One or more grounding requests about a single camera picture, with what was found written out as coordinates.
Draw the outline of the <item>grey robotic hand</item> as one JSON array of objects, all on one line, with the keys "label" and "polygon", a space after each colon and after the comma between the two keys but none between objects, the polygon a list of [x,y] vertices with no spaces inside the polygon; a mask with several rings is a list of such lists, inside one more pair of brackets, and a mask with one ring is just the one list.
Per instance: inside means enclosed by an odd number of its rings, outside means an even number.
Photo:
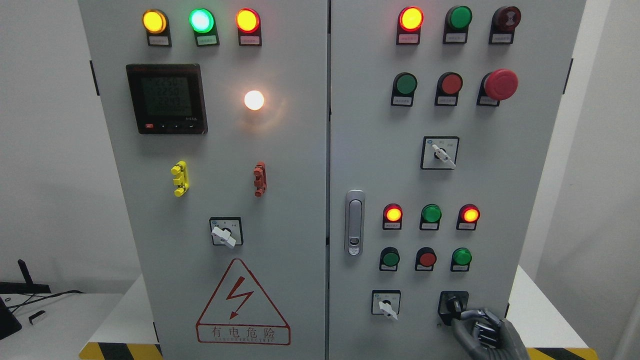
[{"label": "grey robotic hand", "polygon": [[473,360],[529,360],[512,322],[488,309],[462,311],[451,319],[455,339]]}]

